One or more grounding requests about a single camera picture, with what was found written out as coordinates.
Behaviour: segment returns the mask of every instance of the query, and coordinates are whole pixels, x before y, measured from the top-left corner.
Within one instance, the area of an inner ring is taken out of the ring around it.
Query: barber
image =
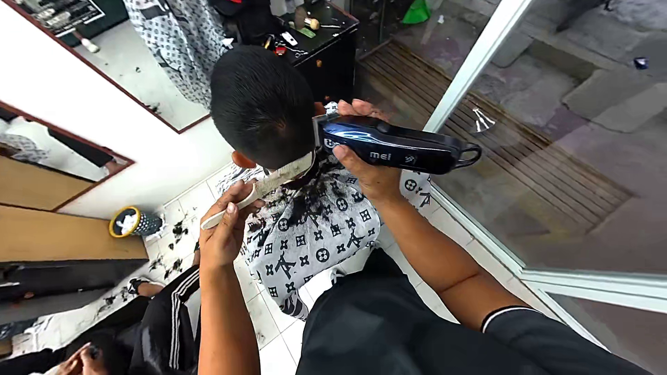
[[[346,114],[379,117],[370,109]],[[455,241],[435,229],[399,191],[400,170],[368,165],[347,146],[334,154],[359,178],[398,246],[461,323],[441,319],[382,251],[315,302],[303,330],[297,375],[310,374],[649,374],[532,309]],[[199,375],[259,374],[259,350],[233,268],[252,185],[232,186],[202,220]]]

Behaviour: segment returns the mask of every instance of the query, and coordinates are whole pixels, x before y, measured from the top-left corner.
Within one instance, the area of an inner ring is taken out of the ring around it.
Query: wooden mat
[[[358,61],[371,84],[408,110],[422,126],[435,110],[451,78],[400,42],[390,39]],[[484,133],[470,134],[478,116],[496,121]],[[485,158],[500,166],[541,199],[587,232],[627,201],[632,194],[571,155],[542,134],[509,116],[497,104],[469,93],[441,133],[482,146]]]

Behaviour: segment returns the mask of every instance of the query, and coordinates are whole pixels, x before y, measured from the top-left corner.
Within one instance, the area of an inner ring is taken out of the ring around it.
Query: mirror
[[[0,102],[0,204],[55,211],[131,164]]]
[[[176,132],[208,117],[207,77],[226,51],[212,8],[176,11],[162,0],[7,2]],[[197,22],[180,24],[181,12]],[[207,37],[192,43],[190,33]]]

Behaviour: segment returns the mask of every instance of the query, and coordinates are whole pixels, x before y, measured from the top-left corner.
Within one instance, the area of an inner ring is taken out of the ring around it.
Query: clipper logo
[[[383,160],[391,160],[392,155],[390,153],[377,153],[377,152],[371,152],[371,157],[374,159],[383,159]]]
[[[324,145],[328,148],[334,148],[335,146],[339,145],[340,143],[334,142],[330,140],[329,138],[324,138]]]

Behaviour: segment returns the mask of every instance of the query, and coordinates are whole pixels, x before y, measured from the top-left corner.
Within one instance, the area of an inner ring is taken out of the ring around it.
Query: short hair
[[[255,163],[278,169],[315,148],[313,93],[284,57],[240,45],[224,53],[211,75],[217,130]]]

